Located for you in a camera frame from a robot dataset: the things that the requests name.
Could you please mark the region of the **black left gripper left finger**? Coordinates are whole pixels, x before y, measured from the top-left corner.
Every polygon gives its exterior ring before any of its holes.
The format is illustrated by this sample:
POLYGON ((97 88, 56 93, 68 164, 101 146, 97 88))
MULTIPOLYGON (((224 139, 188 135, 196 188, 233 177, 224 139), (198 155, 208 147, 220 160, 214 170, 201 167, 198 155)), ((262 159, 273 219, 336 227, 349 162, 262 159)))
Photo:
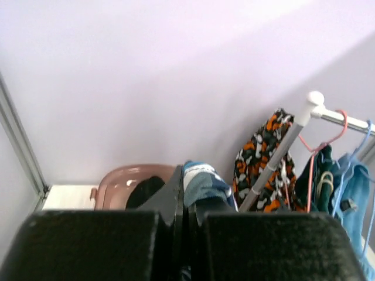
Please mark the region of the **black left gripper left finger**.
POLYGON ((182 168, 131 210, 47 210, 28 216, 2 280, 176 280, 182 244, 182 168))

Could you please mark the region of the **colourful patchwork shorts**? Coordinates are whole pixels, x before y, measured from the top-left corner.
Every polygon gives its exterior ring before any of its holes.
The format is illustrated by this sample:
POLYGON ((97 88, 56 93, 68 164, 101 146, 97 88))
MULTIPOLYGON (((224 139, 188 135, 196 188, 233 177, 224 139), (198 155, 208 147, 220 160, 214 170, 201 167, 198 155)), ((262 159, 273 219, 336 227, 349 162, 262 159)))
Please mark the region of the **colourful patchwork shorts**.
POLYGON ((187 211, 185 245, 189 251, 186 263, 180 268, 179 280, 197 280, 198 230, 205 215, 211 211, 238 212, 232 187, 208 163, 187 161, 182 166, 183 204, 187 211))

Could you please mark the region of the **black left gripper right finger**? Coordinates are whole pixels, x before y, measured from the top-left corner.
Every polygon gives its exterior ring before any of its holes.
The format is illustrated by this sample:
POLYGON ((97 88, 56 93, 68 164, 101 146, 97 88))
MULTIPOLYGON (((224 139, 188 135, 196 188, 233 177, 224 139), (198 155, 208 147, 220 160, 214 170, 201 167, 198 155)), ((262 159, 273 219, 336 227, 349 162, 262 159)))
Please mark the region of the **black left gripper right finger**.
POLYGON ((364 280, 346 231, 324 213, 238 213, 219 198, 188 209, 193 280, 364 280))

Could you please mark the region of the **dark green shorts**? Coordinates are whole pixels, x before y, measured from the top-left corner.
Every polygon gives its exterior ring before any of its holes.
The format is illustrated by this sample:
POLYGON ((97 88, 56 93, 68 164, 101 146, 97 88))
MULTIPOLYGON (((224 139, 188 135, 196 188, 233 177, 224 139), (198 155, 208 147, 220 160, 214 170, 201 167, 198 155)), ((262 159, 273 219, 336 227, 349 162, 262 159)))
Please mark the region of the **dark green shorts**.
POLYGON ((330 213, 330 201, 334 190, 331 168, 335 164, 332 158, 332 147, 322 148, 314 158, 310 158, 295 184, 296 209, 305 211, 308 202, 309 176, 311 182, 311 211, 330 213))

